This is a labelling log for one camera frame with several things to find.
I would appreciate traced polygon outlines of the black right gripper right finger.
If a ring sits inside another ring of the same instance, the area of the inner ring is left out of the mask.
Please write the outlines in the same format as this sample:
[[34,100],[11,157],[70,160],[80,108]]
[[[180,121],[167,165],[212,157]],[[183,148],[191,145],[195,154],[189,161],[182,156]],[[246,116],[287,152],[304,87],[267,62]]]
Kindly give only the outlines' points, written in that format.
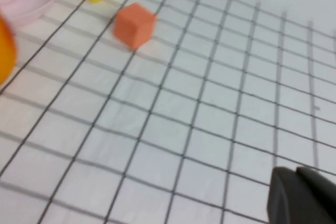
[[325,208],[335,208],[335,184],[319,173],[298,167],[296,173],[305,181],[316,199]]

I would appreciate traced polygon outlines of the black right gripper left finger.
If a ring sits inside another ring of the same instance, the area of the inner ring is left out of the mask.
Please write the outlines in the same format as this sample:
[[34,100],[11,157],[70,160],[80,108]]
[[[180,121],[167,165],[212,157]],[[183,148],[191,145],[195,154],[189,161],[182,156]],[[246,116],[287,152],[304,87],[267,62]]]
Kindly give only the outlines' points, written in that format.
[[275,167],[267,202],[269,223],[335,223],[335,208],[325,208],[305,181],[286,167]]

